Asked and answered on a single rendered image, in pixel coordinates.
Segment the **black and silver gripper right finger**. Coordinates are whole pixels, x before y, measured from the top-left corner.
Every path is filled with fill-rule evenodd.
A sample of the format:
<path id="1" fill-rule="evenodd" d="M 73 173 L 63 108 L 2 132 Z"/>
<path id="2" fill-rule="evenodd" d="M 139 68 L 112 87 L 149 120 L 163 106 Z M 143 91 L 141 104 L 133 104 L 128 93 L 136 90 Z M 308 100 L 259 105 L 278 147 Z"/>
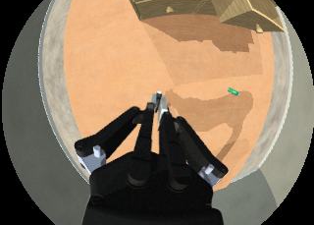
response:
<path id="1" fill-rule="evenodd" d="M 189 166 L 212 188 L 229 172 L 228 167 L 212 154 L 184 117 L 172 116 L 164 95 L 158 108 L 158 126 L 159 154 L 167 153 L 172 188 L 183 190 L 191 182 Z"/>

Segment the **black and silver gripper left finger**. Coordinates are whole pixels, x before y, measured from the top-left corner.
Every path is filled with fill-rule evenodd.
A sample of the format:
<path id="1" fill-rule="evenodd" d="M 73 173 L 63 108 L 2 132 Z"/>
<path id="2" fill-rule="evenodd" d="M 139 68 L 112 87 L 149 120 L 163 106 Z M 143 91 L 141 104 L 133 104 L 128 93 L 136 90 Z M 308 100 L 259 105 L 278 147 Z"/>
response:
<path id="1" fill-rule="evenodd" d="M 135 186 L 145 185 L 151 168 L 152 130 L 156 96 L 156 93 L 152 93 L 151 102 L 147 102 L 145 111 L 133 106 L 95 135 L 76 141 L 75 150 L 81 167 L 91 174 L 93 170 L 105 165 L 106 160 L 122 144 L 137 124 L 141 124 L 131 157 L 128 179 Z"/>

